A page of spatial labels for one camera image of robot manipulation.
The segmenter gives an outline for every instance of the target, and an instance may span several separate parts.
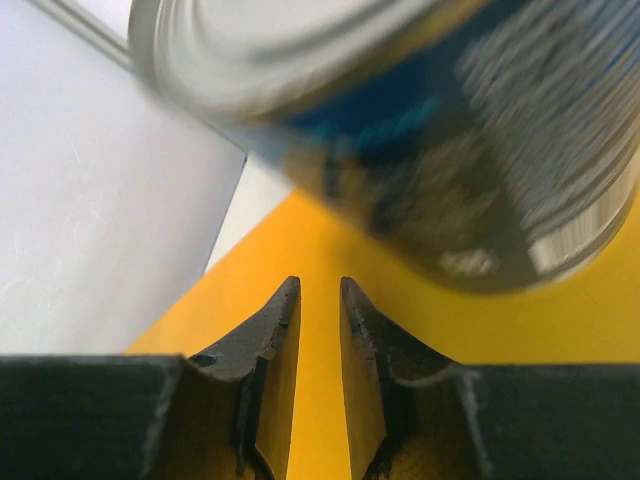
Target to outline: white surface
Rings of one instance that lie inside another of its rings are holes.
[[[78,5],[99,18],[118,37],[127,38],[129,10],[133,0],[74,0]]]
[[[245,165],[207,270],[215,266],[291,193],[291,184],[256,155]]]
[[[117,352],[204,270],[243,154],[0,1],[0,353]]]

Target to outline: can lid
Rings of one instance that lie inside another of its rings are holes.
[[[195,4],[208,40],[234,51],[269,52],[310,43],[389,0],[208,0]]]
[[[208,123],[264,113],[331,82],[443,0],[133,0],[143,79]]]

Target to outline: yellow table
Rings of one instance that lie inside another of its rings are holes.
[[[213,343],[301,279],[302,322],[288,478],[349,478],[339,342],[339,284],[355,278],[376,306],[463,363],[640,362],[640,207],[611,245],[563,283],[473,296],[431,284],[301,193],[289,197],[131,353]]]

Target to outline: can label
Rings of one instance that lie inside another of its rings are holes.
[[[551,280],[601,249],[631,203],[640,1],[440,10],[454,8],[456,25],[388,69],[270,119],[295,132],[285,168],[441,281]]]

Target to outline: metal can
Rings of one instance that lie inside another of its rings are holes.
[[[632,203],[640,0],[135,0],[129,42],[148,85],[455,288],[564,278]]]

